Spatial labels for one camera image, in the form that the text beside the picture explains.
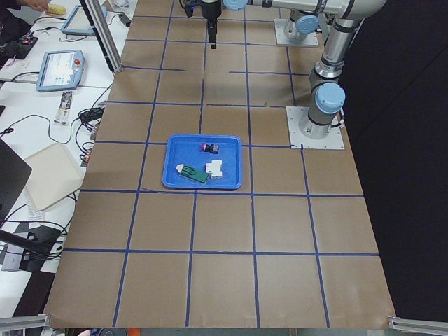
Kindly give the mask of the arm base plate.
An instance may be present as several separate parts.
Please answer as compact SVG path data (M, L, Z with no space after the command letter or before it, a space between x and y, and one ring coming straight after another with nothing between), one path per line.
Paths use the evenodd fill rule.
M316 30L307 34L300 33L296 24L289 18L275 19L274 28L278 46L297 46L301 48L317 48L319 46Z
M328 125L309 119L308 106L287 106L290 147L294 149L344 150L340 121L335 116Z

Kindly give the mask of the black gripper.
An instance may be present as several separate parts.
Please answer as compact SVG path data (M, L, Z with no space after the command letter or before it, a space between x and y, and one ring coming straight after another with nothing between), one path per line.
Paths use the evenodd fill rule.
M221 0L201 0L202 16L207 19L207 34L211 49L217 48L218 18L221 16Z

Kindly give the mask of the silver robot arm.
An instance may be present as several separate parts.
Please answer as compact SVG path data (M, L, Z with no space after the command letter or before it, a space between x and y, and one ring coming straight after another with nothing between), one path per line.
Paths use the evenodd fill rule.
M346 99L338 81L346 53L365 18L377 13L385 1L318 1L315 13L335 16L320 60L309 76L312 103L299 122L301 132L310 139L323 139Z
M183 9L190 18L193 16L194 9L200 8L202 16L206 19L209 43L212 49L216 49L218 18L221 16L222 8L241 11L248 5L255 4L256 1L183 1ZM321 9L291 9L287 19L275 19L276 44L279 46L317 48L319 41L316 30L320 27L319 16L321 13Z

